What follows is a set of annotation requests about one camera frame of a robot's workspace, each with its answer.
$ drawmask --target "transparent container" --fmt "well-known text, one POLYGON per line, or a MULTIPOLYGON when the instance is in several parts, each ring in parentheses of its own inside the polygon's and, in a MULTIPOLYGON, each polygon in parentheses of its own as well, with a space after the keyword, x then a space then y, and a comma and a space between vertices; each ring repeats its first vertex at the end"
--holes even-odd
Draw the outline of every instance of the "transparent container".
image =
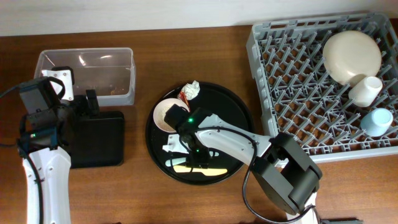
POLYGON ((42 70, 69 66, 75 75, 74 95, 94 89, 100 106, 134 103, 136 67, 130 48, 44 50, 37 62, 34 78, 42 70))

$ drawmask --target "white wall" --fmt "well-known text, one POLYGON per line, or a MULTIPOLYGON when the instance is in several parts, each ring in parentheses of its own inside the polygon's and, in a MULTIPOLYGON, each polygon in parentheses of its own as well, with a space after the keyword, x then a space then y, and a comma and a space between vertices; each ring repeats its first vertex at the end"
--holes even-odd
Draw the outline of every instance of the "white wall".
POLYGON ((0 0, 0 36, 173 29, 353 11, 398 16, 397 0, 0 0))

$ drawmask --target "round plate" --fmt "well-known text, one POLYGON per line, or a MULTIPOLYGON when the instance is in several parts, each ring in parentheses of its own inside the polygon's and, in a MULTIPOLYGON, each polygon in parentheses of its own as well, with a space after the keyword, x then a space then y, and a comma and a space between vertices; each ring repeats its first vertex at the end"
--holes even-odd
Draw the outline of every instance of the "round plate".
MULTIPOLYGON (((183 85, 170 91, 163 96, 156 105, 164 99, 176 98, 182 87, 183 85)), ((209 168, 227 169, 227 173, 225 174, 205 176, 201 172, 176 173, 171 167, 167 167, 165 165, 167 160, 171 158, 188 157, 188 154, 178 152, 173 152, 173 154, 171 154, 162 149, 162 146, 167 144, 169 133, 160 130, 154 123, 153 112, 156 105, 153 107, 147 120, 146 143, 152 160, 166 175, 183 183, 206 185, 221 182, 231 177, 242 167, 243 163, 241 161, 216 149, 210 149, 210 151, 217 152, 219 155, 210 159, 209 168)), ((201 82, 199 95, 189 101, 189 107, 191 112, 194 112, 199 107, 207 109, 217 114, 222 120, 229 124, 246 131, 254 131, 253 120, 246 105, 232 91, 222 86, 201 82)))

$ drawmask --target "gray dish rack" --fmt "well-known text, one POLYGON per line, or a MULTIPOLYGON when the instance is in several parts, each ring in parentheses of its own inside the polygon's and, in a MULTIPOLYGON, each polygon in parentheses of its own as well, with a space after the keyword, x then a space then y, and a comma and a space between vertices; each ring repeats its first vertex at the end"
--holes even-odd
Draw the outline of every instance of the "gray dish rack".
POLYGON ((266 135, 294 135, 315 162, 398 154, 398 39, 386 15, 262 22, 253 25, 246 48, 266 135), (353 105, 348 99, 349 85, 335 82, 323 66, 324 44, 345 30, 369 35, 382 52, 377 77, 384 86, 368 108, 353 105), (376 108, 390 110, 394 121, 386 134, 372 138, 359 124, 376 108))

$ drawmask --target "light blue cup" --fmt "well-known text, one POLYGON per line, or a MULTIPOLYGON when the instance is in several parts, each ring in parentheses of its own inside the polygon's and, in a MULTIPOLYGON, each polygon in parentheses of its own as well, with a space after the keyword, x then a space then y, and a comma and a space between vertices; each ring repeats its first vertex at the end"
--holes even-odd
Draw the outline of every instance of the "light blue cup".
POLYGON ((392 113, 384 108, 378 108, 368 113, 361 121, 361 129, 372 137, 382 136, 390 128, 392 113))

